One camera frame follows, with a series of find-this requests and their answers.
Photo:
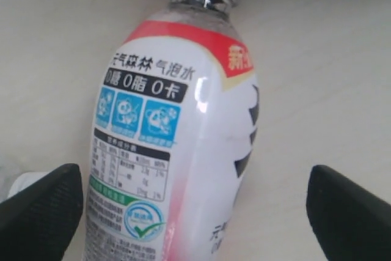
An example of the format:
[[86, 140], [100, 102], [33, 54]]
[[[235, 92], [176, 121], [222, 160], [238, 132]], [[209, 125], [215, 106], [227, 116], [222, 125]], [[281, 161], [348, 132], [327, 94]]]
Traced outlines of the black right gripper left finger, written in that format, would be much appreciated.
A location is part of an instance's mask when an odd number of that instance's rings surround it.
[[62, 260], [83, 214], [78, 164], [1, 179], [1, 260]]

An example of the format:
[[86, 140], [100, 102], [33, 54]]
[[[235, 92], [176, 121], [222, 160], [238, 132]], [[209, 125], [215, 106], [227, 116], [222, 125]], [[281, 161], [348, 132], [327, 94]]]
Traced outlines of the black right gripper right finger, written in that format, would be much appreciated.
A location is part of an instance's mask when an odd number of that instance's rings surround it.
[[306, 213], [328, 260], [390, 260], [390, 204], [335, 169], [312, 167]]

